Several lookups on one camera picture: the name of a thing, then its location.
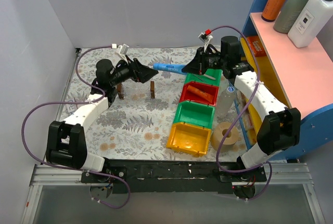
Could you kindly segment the blue toothpaste tube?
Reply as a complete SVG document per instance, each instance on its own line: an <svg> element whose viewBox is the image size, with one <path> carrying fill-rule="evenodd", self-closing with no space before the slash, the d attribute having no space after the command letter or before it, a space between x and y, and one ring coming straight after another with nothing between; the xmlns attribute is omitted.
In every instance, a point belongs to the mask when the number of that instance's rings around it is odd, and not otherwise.
<svg viewBox="0 0 333 224"><path fill-rule="evenodd" d="M153 69L158 71L166 71L181 75L187 75L187 73L183 72L182 69L185 65L184 64L164 64L164 63L154 63Z"/></svg>

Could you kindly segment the clear glass tray brown handles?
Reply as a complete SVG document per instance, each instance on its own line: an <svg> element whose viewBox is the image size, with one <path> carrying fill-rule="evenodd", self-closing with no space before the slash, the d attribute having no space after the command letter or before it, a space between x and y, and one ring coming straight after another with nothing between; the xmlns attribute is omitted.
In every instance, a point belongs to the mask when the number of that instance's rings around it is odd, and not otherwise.
<svg viewBox="0 0 333 224"><path fill-rule="evenodd" d="M122 83L116 86L117 94L120 100L124 100L126 98L130 98L132 100L139 100L144 98L155 99L156 98L156 90L155 90L155 82L150 81L149 86L123 86Z"/></svg>

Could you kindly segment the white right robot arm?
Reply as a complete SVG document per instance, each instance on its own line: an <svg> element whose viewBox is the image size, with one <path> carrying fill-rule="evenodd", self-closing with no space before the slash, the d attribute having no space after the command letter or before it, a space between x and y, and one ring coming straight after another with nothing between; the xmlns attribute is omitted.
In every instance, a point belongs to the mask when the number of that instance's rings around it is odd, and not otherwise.
<svg viewBox="0 0 333 224"><path fill-rule="evenodd" d="M235 36L221 39L221 49L210 43L210 36L202 33L204 45L199 47L193 60L182 69L184 73L204 75L208 69L222 70L223 75L253 106L262 124L257 142L237 159L236 177L247 181L254 175L254 168L263 165L275 154L296 146L300 139L301 113L280 102L260 81L259 69L241 60L240 41Z"/></svg>

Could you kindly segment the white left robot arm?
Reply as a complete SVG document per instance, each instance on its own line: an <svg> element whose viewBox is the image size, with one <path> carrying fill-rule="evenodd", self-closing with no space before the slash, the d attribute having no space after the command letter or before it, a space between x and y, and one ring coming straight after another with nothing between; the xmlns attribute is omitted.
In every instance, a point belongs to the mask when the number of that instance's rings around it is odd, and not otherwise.
<svg viewBox="0 0 333 224"><path fill-rule="evenodd" d="M103 157L88 152L85 132L113 104L119 84L129 79L145 83L157 74L157 70L141 64L137 59L120 60L117 65L108 59L99 60L87 103L63 121L50 124L46 160L52 164L93 171L97 181L106 182L111 170L104 165Z"/></svg>

